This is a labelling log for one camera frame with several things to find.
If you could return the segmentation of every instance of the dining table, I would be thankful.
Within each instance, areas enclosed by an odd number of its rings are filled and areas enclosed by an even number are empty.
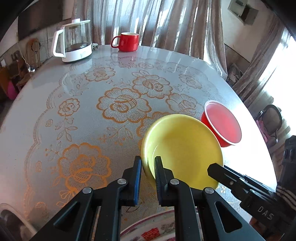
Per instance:
[[[231,110],[242,131],[237,145],[221,148],[224,165],[275,189],[261,133],[215,68],[165,49],[103,45],[74,63],[51,57],[18,94],[0,130],[0,203],[39,230],[84,187],[122,177],[157,119],[200,120],[208,100]],[[250,219],[228,188],[219,183],[216,191]],[[122,208],[121,229],[163,210],[142,171],[138,205]]]

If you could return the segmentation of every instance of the red symbol on plate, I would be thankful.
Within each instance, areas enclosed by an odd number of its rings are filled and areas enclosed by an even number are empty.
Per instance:
[[[150,241],[158,236],[160,236],[158,228],[151,229],[148,232],[142,234],[142,237],[145,239],[145,241]]]

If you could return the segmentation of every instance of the kettle lid knob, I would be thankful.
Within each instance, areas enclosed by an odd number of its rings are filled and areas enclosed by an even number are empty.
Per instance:
[[[78,23],[78,22],[80,22],[80,18],[76,18],[72,20],[72,23]]]

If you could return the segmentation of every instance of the glass kettle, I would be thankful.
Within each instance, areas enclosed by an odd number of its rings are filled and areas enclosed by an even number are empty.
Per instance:
[[[58,37],[61,52],[57,52]],[[53,56],[61,57],[63,62],[73,62],[91,55],[90,20],[80,21],[80,18],[65,24],[54,33],[51,52]]]

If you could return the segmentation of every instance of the yellow bowl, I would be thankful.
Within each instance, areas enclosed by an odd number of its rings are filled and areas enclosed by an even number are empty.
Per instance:
[[[223,165],[221,147],[211,130],[199,120],[181,114],[167,115],[147,130],[141,147],[145,175],[155,187],[154,158],[161,156],[164,168],[190,187],[217,188],[207,174],[212,163]]]

